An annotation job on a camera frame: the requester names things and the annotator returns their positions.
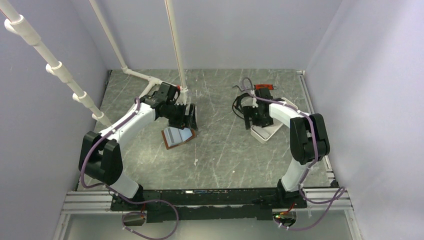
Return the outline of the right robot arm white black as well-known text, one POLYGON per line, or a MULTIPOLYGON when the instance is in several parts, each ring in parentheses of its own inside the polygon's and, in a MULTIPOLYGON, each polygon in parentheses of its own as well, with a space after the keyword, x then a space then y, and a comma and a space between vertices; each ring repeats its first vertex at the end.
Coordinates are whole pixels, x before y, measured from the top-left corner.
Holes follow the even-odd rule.
POLYGON ((281 126, 289 128, 292 160, 279 179, 275 200, 289 207, 302 191, 310 169, 330 152, 324 118, 319 113, 306 113, 285 98, 273 98, 267 87, 244 91, 253 99, 252 105, 242 108, 245 127, 263 143, 271 136, 268 130, 281 126))

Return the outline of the white plastic tray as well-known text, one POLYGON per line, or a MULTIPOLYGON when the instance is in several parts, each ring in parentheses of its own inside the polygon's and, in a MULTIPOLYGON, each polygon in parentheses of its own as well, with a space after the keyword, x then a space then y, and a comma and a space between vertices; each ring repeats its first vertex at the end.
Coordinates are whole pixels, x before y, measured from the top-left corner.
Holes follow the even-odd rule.
POLYGON ((290 120, 300 117, 299 108, 291 101, 282 101, 269 105, 269 115, 273 120, 270 126, 251 126, 250 134, 260 143, 265 144, 282 126, 290 128, 290 120))

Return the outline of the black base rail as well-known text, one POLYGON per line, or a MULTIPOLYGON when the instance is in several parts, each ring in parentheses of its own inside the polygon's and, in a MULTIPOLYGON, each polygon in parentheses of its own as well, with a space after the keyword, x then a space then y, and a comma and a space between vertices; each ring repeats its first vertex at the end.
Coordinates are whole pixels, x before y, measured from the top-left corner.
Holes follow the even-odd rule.
POLYGON ((130 202, 114 195, 110 209, 113 212, 144 212, 148 223, 162 223, 176 219, 269 221, 277 211, 307 207, 300 194, 278 200, 276 193, 277 187, 143 190, 130 202))

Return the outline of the brown leather card holder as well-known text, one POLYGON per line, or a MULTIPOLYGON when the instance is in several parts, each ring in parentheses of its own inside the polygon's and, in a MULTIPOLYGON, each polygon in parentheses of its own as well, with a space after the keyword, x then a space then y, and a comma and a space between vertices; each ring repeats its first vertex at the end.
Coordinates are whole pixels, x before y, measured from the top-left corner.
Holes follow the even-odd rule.
POLYGON ((179 129, 176 127, 166 127, 161 131, 161 135, 167 150, 187 143, 196 137, 194 129, 185 127, 179 129))

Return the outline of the aluminium frame rails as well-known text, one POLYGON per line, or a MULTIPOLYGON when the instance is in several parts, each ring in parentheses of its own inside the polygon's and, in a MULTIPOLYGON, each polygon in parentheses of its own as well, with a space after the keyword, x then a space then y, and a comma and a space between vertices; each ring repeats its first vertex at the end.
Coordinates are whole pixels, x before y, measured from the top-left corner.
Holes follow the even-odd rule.
POLYGON ((232 105, 237 83, 274 84, 271 93, 301 110, 311 105, 303 76, 294 69, 189 69, 189 97, 196 104, 197 136, 167 149, 165 118, 133 133, 122 150, 123 171, 144 187, 146 205, 131 205, 102 186, 67 193, 55 232, 60 240, 359 240, 348 193, 331 205, 338 183, 327 158, 316 164, 301 198, 283 200, 279 180, 287 171, 290 131, 267 143, 246 130, 232 105))

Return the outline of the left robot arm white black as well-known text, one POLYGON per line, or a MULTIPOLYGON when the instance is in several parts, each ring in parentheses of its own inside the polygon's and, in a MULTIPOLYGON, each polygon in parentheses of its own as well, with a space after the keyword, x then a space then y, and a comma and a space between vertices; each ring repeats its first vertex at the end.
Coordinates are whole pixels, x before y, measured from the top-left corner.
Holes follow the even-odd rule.
POLYGON ((196 105, 178 104, 182 90, 163 82, 153 94, 134 99, 134 106, 122 118, 100 132, 89 131, 82 140, 78 169, 85 189, 104 186, 124 199, 131 210, 144 203, 144 188, 124 172, 122 149, 137 134, 159 118, 168 120, 161 131, 165 147, 171 149, 196 137, 196 105))

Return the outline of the red handled adjustable wrench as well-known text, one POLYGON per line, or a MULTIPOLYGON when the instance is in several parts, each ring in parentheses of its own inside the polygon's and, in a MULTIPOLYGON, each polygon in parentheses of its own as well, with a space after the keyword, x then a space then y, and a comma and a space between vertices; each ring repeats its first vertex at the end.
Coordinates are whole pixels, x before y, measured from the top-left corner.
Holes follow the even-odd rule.
POLYGON ((278 87, 273 84, 254 84, 253 86, 246 86, 246 87, 243 87, 240 84, 236 84, 236 85, 233 85, 232 88, 237 88, 242 92, 245 90, 258 90, 262 88, 267 88, 269 90, 276 90, 278 87))

